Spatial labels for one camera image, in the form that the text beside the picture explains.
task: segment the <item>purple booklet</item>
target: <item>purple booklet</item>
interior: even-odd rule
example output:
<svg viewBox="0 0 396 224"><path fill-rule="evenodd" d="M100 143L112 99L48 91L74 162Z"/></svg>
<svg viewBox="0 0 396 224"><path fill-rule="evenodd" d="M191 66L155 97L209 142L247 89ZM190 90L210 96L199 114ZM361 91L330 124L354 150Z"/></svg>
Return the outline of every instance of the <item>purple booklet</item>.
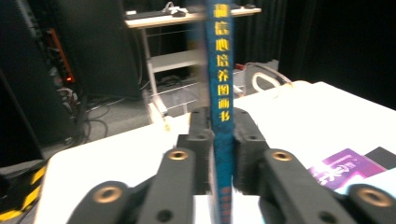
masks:
<svg viewBox="0 0 396 224"><path fill-rule="evenodd" d="M320 185L329 189L339 189L346 183L361 180L386 170L349 148L308 169Z"/></svg>

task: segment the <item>purple card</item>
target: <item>purple card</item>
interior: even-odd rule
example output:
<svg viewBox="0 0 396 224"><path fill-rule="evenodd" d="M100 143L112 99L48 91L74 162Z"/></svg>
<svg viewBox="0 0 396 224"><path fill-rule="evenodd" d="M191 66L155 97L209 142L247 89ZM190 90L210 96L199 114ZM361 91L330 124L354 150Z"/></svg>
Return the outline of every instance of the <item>purple card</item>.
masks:
<svg viewBox="0 0 396 224"><path fill-rule="evenodd" d="M386 171L384 167L347 148L308 169L322 186L339 189L354 182Z"/></svg>

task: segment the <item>keyboard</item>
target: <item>keyboard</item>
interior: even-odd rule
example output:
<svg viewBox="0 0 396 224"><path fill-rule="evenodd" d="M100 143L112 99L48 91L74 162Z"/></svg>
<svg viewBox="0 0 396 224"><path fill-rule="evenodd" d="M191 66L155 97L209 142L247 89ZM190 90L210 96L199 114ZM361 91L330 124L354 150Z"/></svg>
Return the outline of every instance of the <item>keyboard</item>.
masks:
<svg viewBox="0 0 396 224"><path fill-rule="evenodd" d="M125 19L127 21L133 21L133 20L140 20L140 19L146 19L146 18L167 16L170 14L171 14L170 11L167 11L167 12L163 12L163 11L140 12L140 13L136 13L136 14L126 15Z"/></svg>

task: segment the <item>desk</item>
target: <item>desk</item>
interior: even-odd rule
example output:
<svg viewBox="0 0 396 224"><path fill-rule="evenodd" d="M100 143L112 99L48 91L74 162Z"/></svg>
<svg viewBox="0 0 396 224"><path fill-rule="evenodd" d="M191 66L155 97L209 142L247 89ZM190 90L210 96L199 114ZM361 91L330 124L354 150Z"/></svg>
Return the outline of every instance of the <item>desk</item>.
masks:
<svg viewBox="0 0 396 224"><path fill-rule="evenodd" d="M396 111L323 82L294 82L236 99L234 105L250 113L270 147L290 151L306 168L347 147L360 154L379 146L396 153ZM65 223L99 183L116 180L132 187L155 175L163 153L188 131L188 115L170 122L171 133L154 123L53 156L35 223ZM394 174L386 176L387 190L396 195ZM246 216L249 223L261 223L257 197L237 194L234 201L235 224L246 223ZM210 223L206 204L205 196L195 197L195 223Z"/></svg>
<svg viewBox="0 0 396 224"><path fill-rule="evenodd" d="M244 9L242 7L240 9L232 10L232 14L234 17L251 16L261 11L262 10L260 8ZM154 73L205 63L205 55L200 50L194 49L194 50L187 50L178 53L151 57L149 52L149 42L148 42L146 29L190 23L195 21L203 21L204 19L205 19L204 14L187 13L186 17L182 17L182 18L172 17L169 15L169 16L147 18L147 19L134 20L134 21L125 21L129 28L139 29L141 32L143 39L143 47L145 49L146 63L148 67L148 77L153 94L158 93Z"/></svg>

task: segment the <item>floor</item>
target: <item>floor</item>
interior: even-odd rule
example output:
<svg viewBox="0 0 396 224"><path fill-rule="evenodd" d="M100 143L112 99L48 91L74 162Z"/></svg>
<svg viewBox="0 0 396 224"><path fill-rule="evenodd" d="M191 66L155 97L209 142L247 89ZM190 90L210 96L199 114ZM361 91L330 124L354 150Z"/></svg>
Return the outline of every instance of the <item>floor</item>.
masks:
<svg viewBox="0 0 396 224"><path fill-rule="evenodd" d="M268 66L272 69L277 70L278 61L272 61L269 63L258 63L258 65ZM275 75L268 73L265 69L260 68L256 65L249 65L247 67L245 82L246 82L246 94L252 94L255 91L251 84L251 79L257 72L264 72L270 77ZM194 77L189 77L188 83L194 83ZM267 90L272 88L272 84L267 81L258 80L257 84L260 88ZM194 108L194 104L190 104L187 109L191 110ZM91 101L91 110L88 110L88 119L84 124L85 128L85 139L81 144L89 143L92 141L99 140L104 137L109 137L118 133L124 133L137 129L146 125L150 125L151 118L149 115L148 104L145 100L141 101L130 101L124 99L100 99ZM171 115L177 116L185 112L185 107L176 107L172 109ZM45 148L44 156L50 158L55 153L67 148L65 145L57 145L53 147ZM7 167L0 169L0 173L9 173L16 170L26 169L32 166L37 161L26 162L17 166ZM34 206L28 213L25 213L19 217L15 217L11 220L3 222L4 224L31 224L34 221L36 206Z"/></svg>

